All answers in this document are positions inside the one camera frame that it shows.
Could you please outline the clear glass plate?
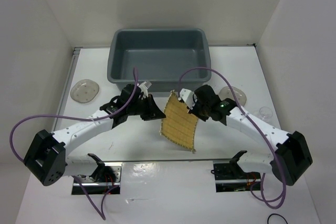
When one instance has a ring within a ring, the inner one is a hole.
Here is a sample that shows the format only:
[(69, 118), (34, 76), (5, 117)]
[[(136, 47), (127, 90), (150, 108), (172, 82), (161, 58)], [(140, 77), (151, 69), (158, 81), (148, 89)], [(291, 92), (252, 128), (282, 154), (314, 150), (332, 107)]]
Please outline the clear glass plate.
[[(237, 101), (239, 102), (239, 104), (242, 105), (242, 106), (245, 106), (245, 104), (247, 102), (246, 94), (242, 90), (240, 90), (236, 87), (232, 87), (232, 89), (234, 91), (235, 97), (236, 97)], [(227, 98), (235, 100), (235, 98), (233, 96), (233, 93), (232, 93), (229, 86), (223, 87), (220, 90), (220, 92), (218, 93), (218, 96), (221, 100), (225, 100)]]
[(88, 103), (99, 93), (99, 85), (90, 79), (78, 81), (70, 90), (70, 97), (78, 103)]

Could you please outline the yellow bamboo mat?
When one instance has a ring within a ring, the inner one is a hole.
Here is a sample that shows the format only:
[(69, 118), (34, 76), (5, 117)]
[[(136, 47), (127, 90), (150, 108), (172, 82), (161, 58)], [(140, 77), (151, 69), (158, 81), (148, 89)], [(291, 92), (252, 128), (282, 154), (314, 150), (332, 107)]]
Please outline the yellow bamboo mat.
[(195, 152), (194, 139), (198, 118), (188, 113), (187, 106), (171, 91), (164, 107), (165, 118), (161, 120), (160, 134), (170, 142)]

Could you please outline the clear plastic cup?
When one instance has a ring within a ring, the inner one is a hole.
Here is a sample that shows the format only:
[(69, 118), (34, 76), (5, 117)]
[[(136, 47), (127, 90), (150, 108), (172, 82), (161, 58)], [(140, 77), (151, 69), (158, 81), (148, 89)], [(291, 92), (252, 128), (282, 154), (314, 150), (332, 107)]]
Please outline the clear plastic cup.
[(271, 108), (263, 106), (258, 110), (257, 117), (264, 122), (270, 123), (273, 117), (273, 111)]

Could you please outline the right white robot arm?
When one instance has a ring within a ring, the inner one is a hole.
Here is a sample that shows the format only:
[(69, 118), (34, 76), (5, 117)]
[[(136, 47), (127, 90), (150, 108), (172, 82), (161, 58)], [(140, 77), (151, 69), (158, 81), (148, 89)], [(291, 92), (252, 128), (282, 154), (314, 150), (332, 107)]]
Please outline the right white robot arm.
[(250, 137), (270, 149), (270, 155), (239, 152), (230, 165), (231, 175), (242, 178), (249, 172), (273, 173), (292, 186), (313, 163), (303, 134), (278, 129), (253, 116), (235, 100), (222, 100), (213, 88), (203, 85), (195, 91), (183, 89), (180, 94), (189, 113), (206, 121), (212, 119)]

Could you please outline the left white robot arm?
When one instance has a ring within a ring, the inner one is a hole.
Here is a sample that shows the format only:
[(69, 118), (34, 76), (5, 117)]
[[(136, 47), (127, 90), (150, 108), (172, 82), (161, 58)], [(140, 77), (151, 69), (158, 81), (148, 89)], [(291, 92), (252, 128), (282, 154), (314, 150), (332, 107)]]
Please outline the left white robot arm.
[(63, 176), (87, 176), (93, 182), (102, 182), (112, 176), (112, 169), (97, 155), (88, 153), (70, 159), (69, 154), (99, 134), (124, 123), (129, 116), (137, 115), (143, 121), (166, 117), (144, 84), (129, 84), (120, 95), (84, 121), (51, 133), (39, 131), (24, 157), (24, 165), (44, 186), (54, 184)]

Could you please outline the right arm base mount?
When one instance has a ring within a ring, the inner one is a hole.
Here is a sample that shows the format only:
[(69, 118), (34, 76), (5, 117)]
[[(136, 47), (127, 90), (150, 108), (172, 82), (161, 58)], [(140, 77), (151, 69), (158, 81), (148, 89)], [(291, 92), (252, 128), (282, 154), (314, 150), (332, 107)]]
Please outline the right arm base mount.
[(238, 161), (247, 151), (240, 151), (231, 159), (213, 161), (211, 173), (215, 179), (217, 193), (250, 191), (250, 188), (260, 191), (261, 175), (258, 172), (243, 172), (238, 167)]

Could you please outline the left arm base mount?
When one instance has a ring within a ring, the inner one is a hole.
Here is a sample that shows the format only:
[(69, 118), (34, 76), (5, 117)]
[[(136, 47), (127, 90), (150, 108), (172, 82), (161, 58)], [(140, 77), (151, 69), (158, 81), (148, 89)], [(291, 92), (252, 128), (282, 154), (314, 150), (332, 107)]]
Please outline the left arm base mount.
[(83, 186), (89, 195), (120, 194), (123, 165), (121, 162), (104, 162), (97, 155), (89, 153), (73, 163), (80, 165), (81, 173), (75, 176), (72, 195), (84, 194), (80, 186)]

